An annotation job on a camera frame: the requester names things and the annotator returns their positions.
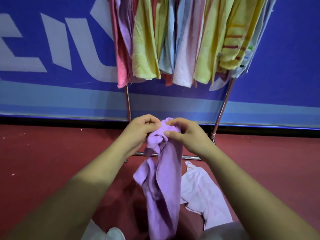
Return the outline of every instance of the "shoe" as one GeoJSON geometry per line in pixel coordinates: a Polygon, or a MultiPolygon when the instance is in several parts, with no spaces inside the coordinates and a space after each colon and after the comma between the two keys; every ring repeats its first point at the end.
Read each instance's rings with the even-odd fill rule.
{"type": "Polygon", "coordinates": [[[106,235],[110,238],[110,240],[126,240],[122,231],[116,227],[110,228],[106,235]]]}

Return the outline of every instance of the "person's right hand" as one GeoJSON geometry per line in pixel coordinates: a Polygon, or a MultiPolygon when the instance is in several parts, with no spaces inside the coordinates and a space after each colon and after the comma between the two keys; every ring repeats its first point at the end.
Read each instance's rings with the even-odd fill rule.
{"type": "Polygon", "coordinates": [[[205,158],[210,154],[212,147],[215,146],[195,121],[176,118],[169,120],[166,124],[171,126],[179,125],[181,127],[181,133],[165,131],[164,134],[169,138],[181,142],[189,152],[197,155],[198,157],[205,158]]]}

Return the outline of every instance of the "red carpet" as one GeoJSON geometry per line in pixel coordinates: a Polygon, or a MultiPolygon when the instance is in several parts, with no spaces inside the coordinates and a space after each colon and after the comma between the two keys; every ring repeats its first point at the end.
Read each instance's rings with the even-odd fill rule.
{"type": "MultiPolygon", "coordinates": [[[[0,125],[0,236],[98,156],[120,133],[0,125]]],[[[320,139],[217,135],[216,142],[246,172],[320,230],[320,139]]],[[[93,216],[103,230],[119,227],[128,240],[148,238],[146,201],[132,178],[145,159],[128,159],[93,216]]],[[[213,178],[204,162],[192,163],[203,167],[213,178]]],[[[201,216],[182,205],[176,239],[195,239],[202,229],[201,216]]]]}

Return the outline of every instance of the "backdrop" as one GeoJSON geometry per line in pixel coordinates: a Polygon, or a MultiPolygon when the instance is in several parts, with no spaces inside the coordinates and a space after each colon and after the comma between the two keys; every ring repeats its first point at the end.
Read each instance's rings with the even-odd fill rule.
{"type": "MultiPolygon", "coordinates": [[[[221,124],[320,128],[320,0],[278,0],[221,124]]],[[[0,114],[126,120],[107,0],[0,0],[0,114]]],[[[133,117],[213,124],[228,84],[130,84],[133,117]]]]}

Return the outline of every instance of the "clothes rack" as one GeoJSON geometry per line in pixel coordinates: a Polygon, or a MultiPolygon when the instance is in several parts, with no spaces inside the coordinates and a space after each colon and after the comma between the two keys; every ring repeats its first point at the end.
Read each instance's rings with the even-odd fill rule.
{"type": "MultiPolygon", "coordinates": [[[[216,122],[214,124],[213,131],[212,131],[212,133],[210,135],[210,139],[214,142],[214,144],[216,144],[214,138],[216,136],[217,129],[218,129],[219,123],[221,121],[222,114],[224,112],[224,109],[226,108],[226,104],[228,102],[228,99],[229,99],[229,96],[230,96],[230,92],[232,90],[232,87],[233,87],[233,84],[234,84],[235,80],[236,80],[235,78],[231,78],[230,79],[230,82],[229,82],[229,85],[228,85],[228,89],[226,91],[226,96],[224,97],[221,109],[219,110],[219,113],[218,113],[218,118],[217,118],[217,120],[216,120],[216,122]]],[[[132,117],[131,117],[131,107],[130,107],[130,97],[129,97],[128,85],[125,86],[124,92],[125,92],[125,98],[126,98],[126,102],[127,102],[128,121],[130,123],[132,121],[132,117]]],[[[134,154],[134,156],[145,156],[145,154],[143,152],[136,152],[134,154]]],[[[155,153],[155,154],[152,154],[151,156],[152,157],[158,157],[158,154],[155,153]]],[[[201,160],[197,156],[187,156],[187,155],[183,155],[182,159],[186,159],[186,160],[201,160]]]]}

